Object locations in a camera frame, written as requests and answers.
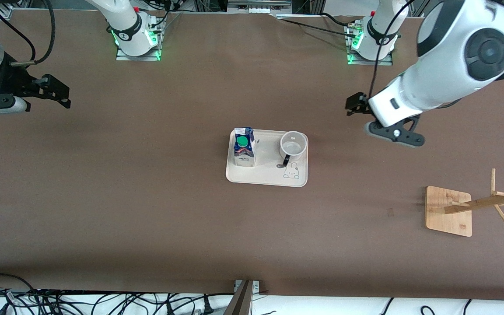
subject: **green bottle cap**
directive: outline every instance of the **green bottle cap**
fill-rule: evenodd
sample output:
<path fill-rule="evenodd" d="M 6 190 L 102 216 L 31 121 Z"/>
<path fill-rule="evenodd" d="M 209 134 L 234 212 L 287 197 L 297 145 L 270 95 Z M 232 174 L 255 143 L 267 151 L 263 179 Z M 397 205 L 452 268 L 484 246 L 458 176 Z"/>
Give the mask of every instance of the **green bottle cap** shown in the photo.
<path fill-rule="evenodd" d="M 236 143 L 242 147 L 247 146 L 248 145 L 248 138 L 243 137 L 243 136 L 237 137 Z"/>

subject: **white wall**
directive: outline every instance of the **white wall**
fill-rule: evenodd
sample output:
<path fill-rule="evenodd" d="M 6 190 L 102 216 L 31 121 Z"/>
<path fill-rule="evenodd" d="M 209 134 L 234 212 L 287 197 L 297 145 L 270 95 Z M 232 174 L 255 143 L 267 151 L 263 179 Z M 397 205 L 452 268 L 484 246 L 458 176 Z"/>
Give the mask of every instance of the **white wall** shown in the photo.
<path fill-rule="evenodd" d="M 366 16 L 377 6 L 378 0 L 326 0 L 324 12 L 334 16 Z"/>

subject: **bunny illustration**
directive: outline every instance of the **bunny illustration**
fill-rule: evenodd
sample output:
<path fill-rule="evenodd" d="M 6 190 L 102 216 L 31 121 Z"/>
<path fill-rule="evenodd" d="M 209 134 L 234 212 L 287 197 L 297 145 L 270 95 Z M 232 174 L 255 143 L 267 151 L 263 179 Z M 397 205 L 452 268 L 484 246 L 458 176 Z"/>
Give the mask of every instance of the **bunny illustration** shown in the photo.
<path fill-rule="evenodd" d="M 298 167 L 297 163 L 289 163 L 285 168 L 284 178 L 298 178 Z"/>

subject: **white mug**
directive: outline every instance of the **white mug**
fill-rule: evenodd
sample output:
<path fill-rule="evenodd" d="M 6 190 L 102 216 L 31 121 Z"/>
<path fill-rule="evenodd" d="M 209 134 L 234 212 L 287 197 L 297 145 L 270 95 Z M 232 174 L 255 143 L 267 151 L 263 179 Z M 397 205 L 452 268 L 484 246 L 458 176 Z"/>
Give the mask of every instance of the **white mug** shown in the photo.
<path fill-rule="evenodd" d="M 306 136 L 298 131 L 286 132 L 280 140 L 280 155 L 283 158 L 283 163 L 277 167 L 287 167 L 289 161 L 298 160 L 306 151 L 308 140 Z"/>

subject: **wooden base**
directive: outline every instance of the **wooden base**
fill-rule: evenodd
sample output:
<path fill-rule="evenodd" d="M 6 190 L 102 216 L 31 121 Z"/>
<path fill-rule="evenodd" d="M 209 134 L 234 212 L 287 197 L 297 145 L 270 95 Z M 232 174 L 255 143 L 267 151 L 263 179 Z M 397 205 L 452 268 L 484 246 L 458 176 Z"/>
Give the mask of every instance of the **wooden base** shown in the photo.
<path fill-rule="evenodd" d="M 472 196 L 466 192 L 428 186 L 425 189 L 425 226 L 431 230 L 465 237 L 472 236 L 472 212 L 445 214 L 444 207 L 451 202 L 468 202 Z"/>

